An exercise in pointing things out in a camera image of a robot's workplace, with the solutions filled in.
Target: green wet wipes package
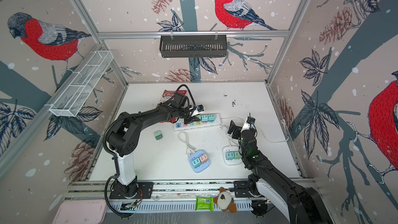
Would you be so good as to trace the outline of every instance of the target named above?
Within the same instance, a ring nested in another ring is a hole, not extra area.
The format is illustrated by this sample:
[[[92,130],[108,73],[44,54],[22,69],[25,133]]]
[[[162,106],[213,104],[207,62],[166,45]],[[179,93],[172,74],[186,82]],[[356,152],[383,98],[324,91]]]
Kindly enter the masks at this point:
[[[195,210],[198,209],[209,209],[213,211],[214,203],[213,198],[205,198],[205,197],[196,197],[196,207]]]

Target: bird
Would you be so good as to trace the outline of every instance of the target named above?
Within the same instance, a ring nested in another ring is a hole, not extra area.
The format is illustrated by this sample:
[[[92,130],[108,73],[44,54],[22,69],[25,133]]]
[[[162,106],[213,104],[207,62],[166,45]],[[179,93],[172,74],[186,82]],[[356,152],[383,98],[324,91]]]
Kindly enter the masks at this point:
[[[260,25],[269,30],[274,28],[266,25],[244,0],[214,0],[217,18],[229,28],[240,28],[243,30],[249,25]]]
[[[91,37],[91,34],[71,30],[60,24],[46,23],[23,12],[13,14],[7,25],[13,38],[20,37],[39,56],[48,60],[65,61],[67,67],[61,71],[61,76],[66,71],[72,72],[68,68],[68,59],[74,53],[80,55],[77,50],[80,42]]]
[[[357,132],[354,124],[348,122],[356,133],[354,142],[358,135],[370,139],[389,160],[390,166],[384,172],[368,164],[380,175],[379,184],[385,183],[384,176],[388,172],[398,170],[398,71],[393,72],[392,75],[397,80],[392,81],[369,105],[368,118],[371,134],[364,135]]]

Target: brown and white plush toy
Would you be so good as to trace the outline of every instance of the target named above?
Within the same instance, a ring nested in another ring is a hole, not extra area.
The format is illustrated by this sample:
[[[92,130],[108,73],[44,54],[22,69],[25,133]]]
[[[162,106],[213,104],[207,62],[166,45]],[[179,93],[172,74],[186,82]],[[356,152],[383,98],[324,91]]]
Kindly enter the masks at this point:
[[[213,201],[223,212],[229,210],[232,214],[235,214],[238,211],[231,193],[227,192],[223,187],[220,188],[220,194],[214,197]]]

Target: white mesh basket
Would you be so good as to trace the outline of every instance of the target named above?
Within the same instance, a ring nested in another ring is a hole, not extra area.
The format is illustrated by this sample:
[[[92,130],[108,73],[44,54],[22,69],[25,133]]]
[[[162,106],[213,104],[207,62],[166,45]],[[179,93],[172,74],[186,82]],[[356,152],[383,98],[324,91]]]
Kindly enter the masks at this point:
[[[55,116],[76,117],[91,91],[111,63],[113,56],[108,50],[91,53],[87,64],[77,74],[65,91],[50,107]]]

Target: red snack bag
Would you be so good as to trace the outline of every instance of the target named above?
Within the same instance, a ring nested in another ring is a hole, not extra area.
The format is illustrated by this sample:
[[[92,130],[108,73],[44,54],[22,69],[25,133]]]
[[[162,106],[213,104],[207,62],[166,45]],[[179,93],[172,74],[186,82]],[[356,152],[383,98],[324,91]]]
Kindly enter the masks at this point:
[[[159,103],[165,103],[167,100],[169,100],[171,97],[173,97],[173,95],[174,95],[175,92],[176,92],[176,91],[168,91],[168,90],[165,90],[165,91],[163,92],[162,97],[160,98]],[[187,93],[186,90],[178,90],[178,92],[181,93],[182,95],[185,95],[185,94]]]

